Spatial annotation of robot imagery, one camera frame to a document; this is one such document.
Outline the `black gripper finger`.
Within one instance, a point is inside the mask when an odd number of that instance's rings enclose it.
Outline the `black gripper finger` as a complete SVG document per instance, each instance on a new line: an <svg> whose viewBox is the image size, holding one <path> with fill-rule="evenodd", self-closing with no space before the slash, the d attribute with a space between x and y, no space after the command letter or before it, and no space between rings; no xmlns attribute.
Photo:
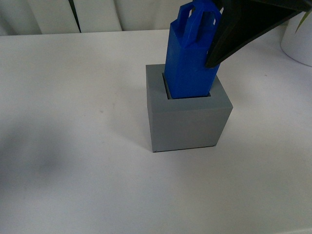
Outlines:
<svg viewBox="0 0 312 234"><path fill-rule="evenodd" d="M249 42L312 9L310 0L214 0L223 9L206 57L213 68Z"/></svg>

